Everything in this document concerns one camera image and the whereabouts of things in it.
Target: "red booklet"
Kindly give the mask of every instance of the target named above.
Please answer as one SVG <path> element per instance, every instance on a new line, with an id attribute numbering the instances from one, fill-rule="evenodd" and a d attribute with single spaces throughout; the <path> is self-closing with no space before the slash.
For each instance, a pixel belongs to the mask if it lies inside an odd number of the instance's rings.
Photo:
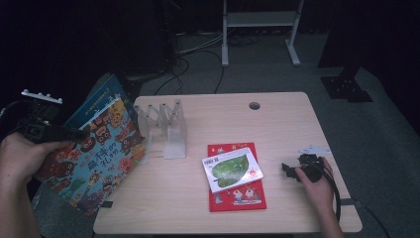
<path id="1" fill-rule="evenodd" d="M 208 145 L 208 156 L 216 156 L 225 152 L 248 147 L 257 158 L 254 143 Z M 266 209 L 263 193 L 263 181 L 256 180 L 241 186 L 212 193 L 209 189 L 210 211 L 254 210 Z"/>

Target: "dark background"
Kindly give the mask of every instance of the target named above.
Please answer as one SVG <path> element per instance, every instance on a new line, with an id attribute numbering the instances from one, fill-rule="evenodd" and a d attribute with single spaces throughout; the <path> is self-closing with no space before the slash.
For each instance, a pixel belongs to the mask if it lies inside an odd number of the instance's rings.
<path id="1" fill-rule="evenodd" d="M 222 6 L 221 0 L 0 0 L 0 106 L 22 98 L 25 88 L 50 93 L 63 98 L 61 123 L 105 72 L 171 68 L 174 34 L 221 31 Z M 297 1 L 229 1 L 229 11 L 296 6 Z M 299 25 L 300 33 L 330 33 L 320 67 L 356 61 L 379 78 L 417 132 L 419 9 L 414 0 L 306 0 Z M 128 86 L 138 95 L 138 84 Z"/>

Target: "hole in table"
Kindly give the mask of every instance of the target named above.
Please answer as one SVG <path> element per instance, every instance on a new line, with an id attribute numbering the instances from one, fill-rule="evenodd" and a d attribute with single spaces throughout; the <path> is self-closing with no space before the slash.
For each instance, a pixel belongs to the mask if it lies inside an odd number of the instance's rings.
<path id="1" fill-rule="evenodd" d="M 258 109 L 260 109 L 260 104 L 259 103 L 257 103 L 257 102 L 251 102 L 250 103 L 250 108 L 251 109 L 253 109 L 253 110 L 258 110 Z"/>

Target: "floor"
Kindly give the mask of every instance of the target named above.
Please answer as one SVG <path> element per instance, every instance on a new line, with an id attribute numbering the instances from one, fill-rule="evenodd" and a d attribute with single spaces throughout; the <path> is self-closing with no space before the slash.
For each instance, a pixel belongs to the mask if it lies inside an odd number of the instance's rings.
<path id="1" fill-rule="evenodd" d="M 179 45 L 188 50 L 212 37 L 180 36 Z M 150 80 L 143 85 L 140 94 L 307 93 L 352 197 L 380 219 L 391 237 L 419 237 L 419 136 L 388 98 L 380 81 L 363 68 L 356 81 L 373 102 L 350 103 L 329 97 L 320 77 L 337 75 L 341 68 L 317 67 L 327 37 L 327 34 L 296 36 L 295 47 L 301 66 L 291 63 L 284 44 L 287 35 L 240 39 L 241 43 L 249 43 L 245 45 L 231 42 L 228 67 L 221 67 L 221 49 L 217 43 L 180 58 L 173 68 L 178 76 L 168 72 Z M 40 195 L 36 215 L 42 233 L 48 238 L 151 237 L 93 234 L 94 215 L 83 216 L 45 187 Z M 358 208 L 358 213 L 364 228 L 346 237 L 385 237 L 366 209 Z M 295 234 L 294 237 L 312 238 L 320 234 Z"/>

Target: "green leaf illustration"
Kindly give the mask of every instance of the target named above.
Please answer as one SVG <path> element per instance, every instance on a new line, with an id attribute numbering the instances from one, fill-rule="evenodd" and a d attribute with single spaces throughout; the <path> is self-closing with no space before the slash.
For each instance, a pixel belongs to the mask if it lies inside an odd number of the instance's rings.
<path id="1" fill-rule="evenodd" d="M 215 166 L 212 174 L 217 178 L 220 187 L 226 187 L 238 182 L 248 170 L 248 158 L 246 155 L 224 161 Z"/>

